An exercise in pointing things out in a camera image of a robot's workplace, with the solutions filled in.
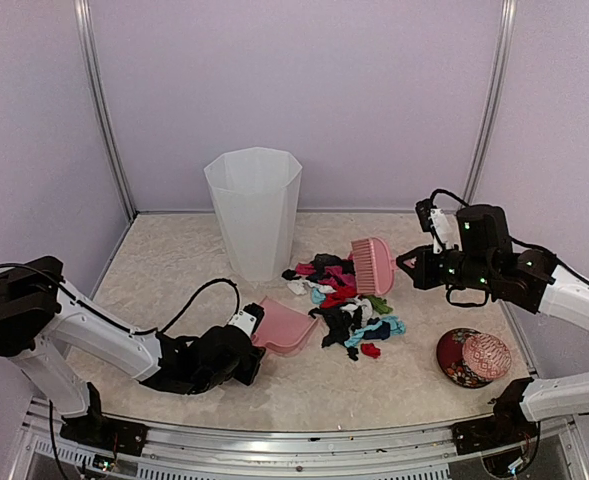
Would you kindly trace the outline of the pink plastic hand brush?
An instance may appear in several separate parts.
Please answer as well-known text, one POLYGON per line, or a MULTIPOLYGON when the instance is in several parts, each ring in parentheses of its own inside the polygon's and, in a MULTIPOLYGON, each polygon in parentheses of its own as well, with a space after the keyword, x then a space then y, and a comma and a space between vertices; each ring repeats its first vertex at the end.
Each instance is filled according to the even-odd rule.
POLYGON ((379 297, 388 294, 397 270, 388 244, 377 237, 354 240, 351 253, 357 292, 379 297))

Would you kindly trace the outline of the pink plastic dustpan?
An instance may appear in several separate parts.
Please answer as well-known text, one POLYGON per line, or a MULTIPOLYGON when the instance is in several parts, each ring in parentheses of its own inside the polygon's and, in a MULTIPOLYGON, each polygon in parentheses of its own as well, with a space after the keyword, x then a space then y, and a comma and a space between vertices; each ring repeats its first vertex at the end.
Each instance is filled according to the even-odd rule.
POLYGON ((283 357, 297 355, 305 347, 317 320, 269 297, 259 305, 264 317, 252 336, 253 345, 283 357))

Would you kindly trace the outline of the translucent white waste bin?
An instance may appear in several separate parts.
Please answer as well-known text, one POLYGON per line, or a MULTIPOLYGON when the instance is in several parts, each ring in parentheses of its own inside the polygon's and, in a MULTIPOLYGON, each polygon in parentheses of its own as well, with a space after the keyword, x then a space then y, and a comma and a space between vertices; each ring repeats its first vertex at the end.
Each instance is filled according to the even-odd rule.
POLYGON ((232 270, 249 282, 277 278, 290 263, 302 165, 252 147, 220 155, 204 174, 232 270))

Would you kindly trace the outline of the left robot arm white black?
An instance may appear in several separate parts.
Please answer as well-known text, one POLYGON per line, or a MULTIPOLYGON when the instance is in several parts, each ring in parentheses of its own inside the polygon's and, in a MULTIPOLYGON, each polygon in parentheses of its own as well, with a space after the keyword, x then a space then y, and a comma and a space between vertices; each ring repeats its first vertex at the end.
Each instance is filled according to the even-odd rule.
POLYGON ((68 425, 95 445, 114 434, 100 395, 68 365, 66 343, 106 362, 144 387, 200 395, 230 379, 253 383, 265 355, 252 337, 265 316, 256 303, 237 304, 231 318, 200 336, 172 337, 169 328, 130 325, 94 304, 44 256, 0 264, 0 357, 13 362, 68 425))

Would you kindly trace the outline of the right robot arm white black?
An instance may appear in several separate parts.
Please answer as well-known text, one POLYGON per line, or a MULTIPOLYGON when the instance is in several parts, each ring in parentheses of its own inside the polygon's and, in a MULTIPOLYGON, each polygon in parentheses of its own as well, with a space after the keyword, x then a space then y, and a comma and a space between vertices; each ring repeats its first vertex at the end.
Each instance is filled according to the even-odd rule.
MULTIPOLYGON (((589 279, 549 249, 512 237, 505 212, 488 204, 460 204, 455 214, 459 243, 445 242, 447 221, 439 220, 435 198, 416 203, 421 228, 434 243, 396 259, 415 288, 444 287, 448 294, 483 293, 485 301, 511 303, 589 332, 589 279)), ((589 414, 589 372, 555 379, 514 380, 496 400, 485 433, 497 444, 509 442, 525 421, 589 414)))

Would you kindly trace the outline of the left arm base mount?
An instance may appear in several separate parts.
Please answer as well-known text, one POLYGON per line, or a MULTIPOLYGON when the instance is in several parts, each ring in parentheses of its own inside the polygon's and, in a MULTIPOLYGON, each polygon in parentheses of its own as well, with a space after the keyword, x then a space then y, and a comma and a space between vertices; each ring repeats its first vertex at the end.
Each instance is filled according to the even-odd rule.
POLYGON ((86 384, 89 407, 80 417, 62 417, 60 436, 78 444, 140 457, 149 428, 138 422, 107 417, 102 412, 98 390, 86 384))

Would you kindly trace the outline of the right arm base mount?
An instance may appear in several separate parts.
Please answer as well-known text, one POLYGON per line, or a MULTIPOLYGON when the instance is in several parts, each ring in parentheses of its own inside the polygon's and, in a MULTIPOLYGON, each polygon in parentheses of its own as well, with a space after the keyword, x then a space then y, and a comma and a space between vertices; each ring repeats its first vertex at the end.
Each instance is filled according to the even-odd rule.
POLYGON ((457 454, 482 452, 537 437, 538 423, 527 420, 520 407, 524 391, 533 381, 531 377, 513 380, 495 400, 489 416, 453 424, 457 454))

